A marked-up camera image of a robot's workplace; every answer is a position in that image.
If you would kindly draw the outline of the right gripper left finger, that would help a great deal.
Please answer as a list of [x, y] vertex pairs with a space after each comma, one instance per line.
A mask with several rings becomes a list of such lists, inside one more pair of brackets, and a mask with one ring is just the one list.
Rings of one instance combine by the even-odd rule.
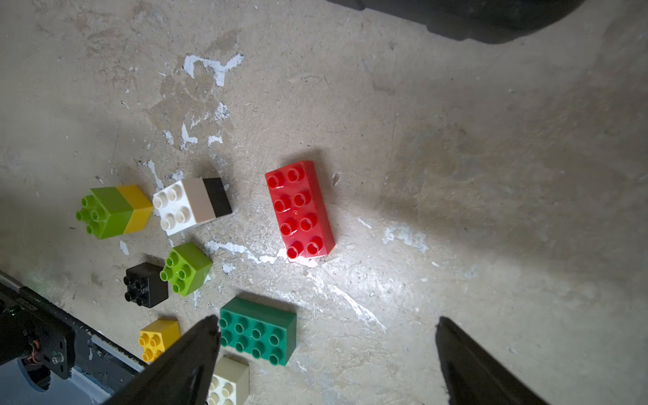
[[219, 318], [205, 317], [106, 403], [207, 403], [220, 340]]

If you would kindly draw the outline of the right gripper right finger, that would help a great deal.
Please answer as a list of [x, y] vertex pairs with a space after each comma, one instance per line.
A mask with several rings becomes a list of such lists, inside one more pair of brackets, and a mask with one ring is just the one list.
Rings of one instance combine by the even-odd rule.
[[448, 317], [435, 333], [450, 404], [540, 404], [547, 402]]

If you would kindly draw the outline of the dark green lego brick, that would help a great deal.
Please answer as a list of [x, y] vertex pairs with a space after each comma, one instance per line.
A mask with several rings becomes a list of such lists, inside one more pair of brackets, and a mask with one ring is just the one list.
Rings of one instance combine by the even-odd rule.
[[220, 309], [221, 345], [286, 366], [296, 347], [297, 315], [235, 297]]

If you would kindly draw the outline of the black lego brick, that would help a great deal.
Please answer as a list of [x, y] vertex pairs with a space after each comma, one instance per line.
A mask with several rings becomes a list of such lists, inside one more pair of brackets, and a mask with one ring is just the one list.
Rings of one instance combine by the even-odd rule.
[[168, 283], [160, 278], [161, 266], [140, 263], [128, 268], [123, 282], [127, 287], [124, 295], [127, 302], [153, 308], [169, 297]]
[[214, 210], [214, 216], [216, 218], [232, 214], [233, 210], [227, 193], [224, 189], [224, 183], [219, 177], [214, 178], [204, 178], [204, 187], [206, 188], [207, 194], [209, 196], [209, 201]]

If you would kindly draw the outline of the light green lego brick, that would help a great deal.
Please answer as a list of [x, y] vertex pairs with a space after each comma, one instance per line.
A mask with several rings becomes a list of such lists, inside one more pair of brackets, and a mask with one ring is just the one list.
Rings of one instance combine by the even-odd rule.
[[98, 240], [124, 235], [133, 215], [133, 207], [116, 187], [91, 188], [81, 206], [76, 218]]
[[171, 249], [160, 279], [167, 282], [174, 293], [187, 297], [204, 285], [212, 266], [212, 261], [197, 246], [187, 242]]

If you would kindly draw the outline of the yellow lego brick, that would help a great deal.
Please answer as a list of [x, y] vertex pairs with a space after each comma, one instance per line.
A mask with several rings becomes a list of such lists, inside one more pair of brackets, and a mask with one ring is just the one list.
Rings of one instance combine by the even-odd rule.
[[118, 186], [116, 188], [133, 208], [133, 213], [124, 231], [125, 234], [142, 231], [154, 211], [152, 202], [136, 185]]
[[180, 324], [177, 320], [158, 319], [150, 323], [139, 332], [138, 343], [143, 348], [143, 361], [155, 361], [180, 337]]

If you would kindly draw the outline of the white lego brick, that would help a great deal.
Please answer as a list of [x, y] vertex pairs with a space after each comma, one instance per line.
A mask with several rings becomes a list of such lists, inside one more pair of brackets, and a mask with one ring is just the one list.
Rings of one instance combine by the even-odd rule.
[[249, 394], [249, 366], [228, 357], [219, 359], [214, 368], [206, 403], [243, 405]]
[[175, 182], [153, 195], [152, 202], [160, 214], [160, 227], [167, 236], [216, 218], [207, 188], [200, 178]]

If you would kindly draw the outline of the red lego brick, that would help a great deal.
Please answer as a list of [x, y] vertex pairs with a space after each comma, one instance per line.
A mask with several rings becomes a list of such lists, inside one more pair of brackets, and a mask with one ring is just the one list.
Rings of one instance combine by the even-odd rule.
[[314, 162], [287, 165], [265, 179], [288, 259], [327, 256], [335, 241]]

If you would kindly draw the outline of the black plastic tool case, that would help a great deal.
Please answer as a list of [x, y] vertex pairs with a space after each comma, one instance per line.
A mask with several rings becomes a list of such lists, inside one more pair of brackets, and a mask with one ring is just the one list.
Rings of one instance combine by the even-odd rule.
[[571, 14], [580, 0], [332, 0], [362, 11], [373, 9], [424, 25], [455, 41], [503, 44], [530, 35]]

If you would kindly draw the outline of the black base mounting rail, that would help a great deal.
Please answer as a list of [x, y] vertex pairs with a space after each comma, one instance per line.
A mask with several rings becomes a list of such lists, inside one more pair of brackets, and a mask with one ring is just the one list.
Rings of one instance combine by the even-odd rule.
[[107, 395], [124, 388], [145, 363], [65, 310], [11, 278], [1, 278], [1, 365], [14, 363], [45, 391], [56, 376]]

